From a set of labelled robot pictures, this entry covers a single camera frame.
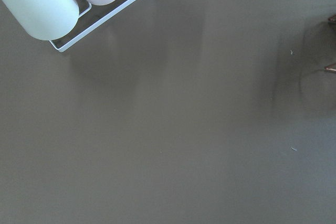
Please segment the mint green cup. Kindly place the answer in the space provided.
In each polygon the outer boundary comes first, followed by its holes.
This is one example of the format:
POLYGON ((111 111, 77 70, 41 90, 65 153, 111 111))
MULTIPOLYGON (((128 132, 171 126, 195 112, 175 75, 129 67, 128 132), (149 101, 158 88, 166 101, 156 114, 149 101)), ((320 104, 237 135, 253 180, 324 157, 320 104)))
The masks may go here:
POLYGON ((76 0, 2 0, 24 30, 39 40, 67 35, 79 19, 76 0))

